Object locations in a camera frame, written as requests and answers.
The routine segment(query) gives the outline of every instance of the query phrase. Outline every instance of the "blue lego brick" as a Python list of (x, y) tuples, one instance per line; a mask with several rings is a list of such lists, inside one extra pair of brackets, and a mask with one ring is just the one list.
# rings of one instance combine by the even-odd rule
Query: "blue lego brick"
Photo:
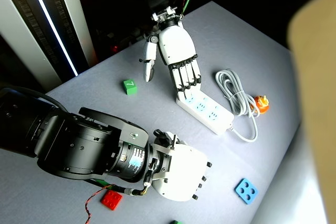
[(240, 196), (240, 198), (246, 203), (251, 204), (253, 200), (258, 195), (258, 190), (252, 183), (246, 179), (243, 178), (240, 183), (235, 188), (236, 193)]

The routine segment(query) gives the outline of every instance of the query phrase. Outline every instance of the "white power strip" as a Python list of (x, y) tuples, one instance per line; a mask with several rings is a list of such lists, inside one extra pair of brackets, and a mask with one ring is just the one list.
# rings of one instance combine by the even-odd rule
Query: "white power strip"
[(201, 90), (193, 90), (189, 99), (176, 98), (176, 103), (217, 135), (224, 133), (234, 119), (231, 112)]

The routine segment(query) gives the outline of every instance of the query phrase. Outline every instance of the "red lego brick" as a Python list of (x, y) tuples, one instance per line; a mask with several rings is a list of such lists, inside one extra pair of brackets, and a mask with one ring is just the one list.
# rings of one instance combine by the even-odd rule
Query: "red lego brick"
[(101, 199), (103, 205), (107, 206), (111, 210), (115, 210), (119, 204), (122, 195), (118, 194), (116, 191), (108, 190), (104, 197)]

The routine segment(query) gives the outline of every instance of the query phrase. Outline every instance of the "green block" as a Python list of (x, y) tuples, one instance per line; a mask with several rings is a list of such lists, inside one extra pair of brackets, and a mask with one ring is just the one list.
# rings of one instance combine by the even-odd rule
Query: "green block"
[(124, 88), (127, 95), (136, 94), (138, 89), (133, 79), (124, 81)]

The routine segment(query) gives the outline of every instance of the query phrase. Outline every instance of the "gray table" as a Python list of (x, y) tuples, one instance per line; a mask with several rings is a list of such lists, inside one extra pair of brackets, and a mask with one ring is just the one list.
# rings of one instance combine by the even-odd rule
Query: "gray table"
[[(153, 81), (145, 83), (138, 61), (143, 50), (140, 41), (49, 94), (70, 112), (85, 106), (132, 121), (149, 132), (151, 141), (157, 128), (172, 131), (204, 152), (213, 167), (197, 191), (197, 201), (170, 201), (151, 188), (144, 197), (124, 196), (112, 212), (99, 203), (99, 195), (89, 204), (92, 223), (249, 223), (298, 128), (295, 74), (287, 49), (215, 3), (188, 14), (184, 26), (199, 55), (203, 92), (229, 109), (214, 75), (231, 68), (240, 75), (245, 91), (268, 96), (270, 110), (256, 120), (259, 138), (249, 144), (232, 132), (217, 136), (182, 110), (160, 58)], [(131, 78), (138, 93), (128, 97), (122, 81)], [(253, 133), (246, 117), (236, 118), (234, 126), (247, 136)], [(85, 223), (84, 203), (96, 186), (49, 175), (31, 158), (3, 150), (0, 154), (2, 223)], [(251, 205), (234, 192), (244, 177), (259, 190)], [(114, 177), (108, 181), (128, 185)]]

